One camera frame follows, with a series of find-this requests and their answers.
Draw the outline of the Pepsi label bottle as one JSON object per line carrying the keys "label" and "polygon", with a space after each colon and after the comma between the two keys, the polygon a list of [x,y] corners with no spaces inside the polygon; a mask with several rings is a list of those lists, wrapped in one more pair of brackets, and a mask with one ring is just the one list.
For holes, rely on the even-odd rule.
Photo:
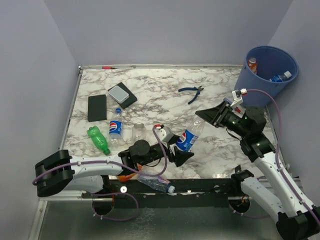
{"label": "Pepsi label bottle", "polygon": [[117,148],[123,139],[122,109],[116,108],[109,123],[109,141],[113,148]]}
{"label": "Pepsi label bottle", "polygon": [[205,121],[200,117],[195,117],[176,141],[177,148],[183,152],[189,152],[200,137],[204,127]]}

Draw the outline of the small clear water bottle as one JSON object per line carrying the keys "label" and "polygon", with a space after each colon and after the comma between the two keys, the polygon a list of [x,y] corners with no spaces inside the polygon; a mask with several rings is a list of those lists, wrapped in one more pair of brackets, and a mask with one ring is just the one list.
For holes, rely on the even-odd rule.
{"label": "small clear water bottle", "polygon": [[173,194],[175,191],[175,187],[171,184],[171,182],[162,176],[145,176],[139,175],[137,180],[152,188],[153,190]]}

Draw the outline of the clear bottle orange pattern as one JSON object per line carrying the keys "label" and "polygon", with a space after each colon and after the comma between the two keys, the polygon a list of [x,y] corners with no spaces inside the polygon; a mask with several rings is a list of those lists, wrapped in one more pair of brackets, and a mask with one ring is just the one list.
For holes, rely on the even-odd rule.
{"label": "clear bottle orange pattern", "polygon": [[251,57],[248,62],[248,67],[251,69],[251,71],[254,73],[254,74],[257,74],[257,60],[255,57]]}

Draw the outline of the blue plastic bin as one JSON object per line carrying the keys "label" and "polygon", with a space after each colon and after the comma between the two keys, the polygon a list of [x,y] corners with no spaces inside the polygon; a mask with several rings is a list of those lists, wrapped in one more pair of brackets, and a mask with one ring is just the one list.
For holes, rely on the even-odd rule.
{"label": "blue plastic bin", "polygon": [[[248,66],[249,59],[255,58],[257,73]],[[291,77],[282,82],[270,81],[275,76],[289,71]],[[235,89],[258,89],[273,98],[289,83],[296,79],[299,67],[296,60],[286,51],[274,46],[258,46],[251,49],[245,56],[242,69],[235,84]]]}

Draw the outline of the clear bottle blue label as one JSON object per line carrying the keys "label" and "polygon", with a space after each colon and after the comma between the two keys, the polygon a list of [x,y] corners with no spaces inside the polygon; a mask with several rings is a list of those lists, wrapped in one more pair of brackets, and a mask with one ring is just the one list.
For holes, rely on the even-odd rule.
{"label": "clear bottle blue label", "polygon": [[273,77],[271,77],[269,79],[269,81],[273,82],[273,83],[282,83],[282,82],[286,82],[291,77],[292,77],[291,72],[290,71],[286,71],[283,74],[274,75]]}

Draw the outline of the Starbucks coffee bottle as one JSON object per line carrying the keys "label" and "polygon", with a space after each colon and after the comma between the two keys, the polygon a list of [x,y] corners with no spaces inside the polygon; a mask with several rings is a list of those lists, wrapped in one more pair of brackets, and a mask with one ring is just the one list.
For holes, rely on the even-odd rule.
{"label": "Starbucks coffee bottle", "polygon": [[131,141],[132,144],[139,140],[145,140],[146,138],[146,127],[143,123],[135,123],[131,130]]}

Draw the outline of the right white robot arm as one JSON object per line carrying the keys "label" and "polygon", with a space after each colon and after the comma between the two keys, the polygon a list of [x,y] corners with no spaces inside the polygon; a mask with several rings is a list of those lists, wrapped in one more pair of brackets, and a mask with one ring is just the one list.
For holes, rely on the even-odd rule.
{"label": "right white robot arm", "polygon": [[272,191],[264,187],[248,170],[234,173],[229,189],[257,202],[273,219],[284,240],[305,240],[320,232],[320,209],[298,187],[284,165],[276,158],[276,149],[265,136],[264,110],[248,107],[239,117],[223,101],[216,107],[195,114],[216,128],[224,127],[241,137],[242,152],[268,180]]}

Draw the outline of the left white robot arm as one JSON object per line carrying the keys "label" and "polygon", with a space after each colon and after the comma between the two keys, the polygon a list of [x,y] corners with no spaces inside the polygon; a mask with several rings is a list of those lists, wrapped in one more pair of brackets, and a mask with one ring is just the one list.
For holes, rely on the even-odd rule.
{"label": "left white robot arm", "polygon": [[[63,190],[70,189],[95,193],[106,197],[111,190],[104,176],[127,176],[138,172],[138,166],[148,165],[162,158],[166,163],[183,165],[194,156],[193,152],[171,150],[162,142],[150,145],[146,140],[138,140],[127,150],[116,155],[103,157],[77,157],[66,149],[59,150],[38,162],[35,168],[35,179],[32,184],[37,188],[38,197],[50,197]],[[77,179],[89,178],[88,183],[76,183]]]}

